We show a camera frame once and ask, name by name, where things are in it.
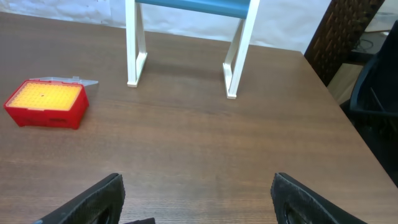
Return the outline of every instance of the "wood grain surface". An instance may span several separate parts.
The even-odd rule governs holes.
[[[250,46],[236,100],[229,43],[146,33],[127,87],[125,30],[0,13],[0,101],[28,78],[98,80],[79,130],[19,128],[0,110],[0,223],[30,223],[112,172],[121,222],[276,223],[286,172],[368,223],[397,223],[398,189],[300,52]]]

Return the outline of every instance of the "white plastic sheet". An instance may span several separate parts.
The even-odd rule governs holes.
[[[251,44],[305,52],[330,0],[261,0]],[[125,26],[124,0],[0,0],[0,11]],[[230,41],[238,19],[143,6],[145,30]]]

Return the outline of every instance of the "red box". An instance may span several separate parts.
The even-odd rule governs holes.
[[[15,107],[10,106],[13,99],[16,98],[17,93],[22,91],[22,87],[28,83],[37,84],[50,84],[58,86],[78,86],[75,99],[71,103],[71,107],[65,110],[47,110],[37,108]],[[59,127],[59,128],[73,128],[78,129],[80,120],[88,107],[88,99],[83,85],[77,83],[65,83],[55,81],[37,81],[26,80],[21,86],[7,99],[3,105],[4,109],[10,114],[18,126],[45,126],[45,127]]]

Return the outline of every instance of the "blue panel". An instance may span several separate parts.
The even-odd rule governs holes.
[[[248,15],[250,4],[250,0],[136,0],[136,2],[242,19]]]

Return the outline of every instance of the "white support frame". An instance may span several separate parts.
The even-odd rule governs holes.
[[[139,50],[137,58],[136,38]],[[135,0],[126,0],[126,42],[128,74],[127,86],[137,87],[148,53],[145,44],[141,3],[136,3]]]
[[[238,90],[244,61],[248,52],[259,3],[260,0],[250,1],[248,16],[246,20],[239,20],[238,28],[236,29],[234,38],[229,46],[228,53],[226,54],[225,62],[223,63],[226,97],[228,99],[236,98],[236,92]],[[232,71],[231,64],[236,52],[238,52],[238,54],[236,56],[234,70]]]
[[[235,99],[241,79],[244,61],[248,52],[251,34],[256,20],[260,0],[251,0],[246,19],[240,19],[231,46],[223,63],[226,96]],[[136,58],[136,38],[138,56]],[[127,40],[127,73],[129,87],[137,87],[142,69],[147,59],[144,24],[142,22],[141,3],[126,0],[126,40]],[[236,55],[234,70],[231,64]]]

